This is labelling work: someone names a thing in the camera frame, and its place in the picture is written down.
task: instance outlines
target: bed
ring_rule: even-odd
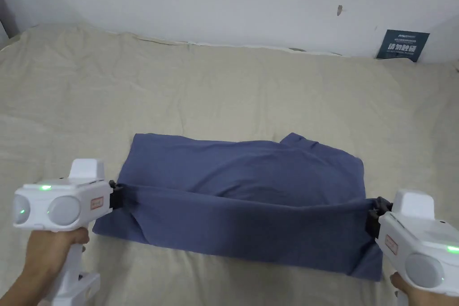
[[[295,132],[360,157],[368,197],[435,198],[459,227],[459,63],[415,64],[265,47],[211,47],[41,25],[0,52],[0,293],[21,271],[28,233],[14,191],[61,177],[77,157],[116,179],[136,133],[280,141]],[[392,305],[381,283],[97,236],[94,305]]]

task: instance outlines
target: sticker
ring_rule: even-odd
[[[397,255],[398,252],[398,245],[394,240],[389,237],[387,234],[385,235],[385,245],[394,253],[394,255]]]
[[[98,197],[98,198],[93,198],[91,200],[91,210],[94,210],[94,209],[97,209],[97,208],[100,208],[104,205],[104,198],[103,196],[102,197]]]
[[[429,38],[427,33],[387,30],[377,59],[396,59],[406,57],[418,61],[422,49]]]

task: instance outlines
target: hand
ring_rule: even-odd
[[[0,300],[0,306],[35,306],[50,291],[72,244],[86,244],[86,228],[70,232],[33,231],[22,274]]]
[[[27,243],[23,274],[45,276],[53,282],[61,271],[72,244],[86,244],[86,228],[70,232],[33,231]]]
[[[390,281],[395,288],[407,295],[409,306],[459,306],[459,297],[417,289],[405,282],[398,272],[390,276]]]

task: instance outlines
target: poster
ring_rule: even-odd
[[[377,59],[406,57],[417,62],[430,34],[412,31],[387,30]]]

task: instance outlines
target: blue fabric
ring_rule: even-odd
[[[93,231],[379,281],[363,176],[360,159],[293,133],[280,143],[136,134],[118,178],[125,204]]]

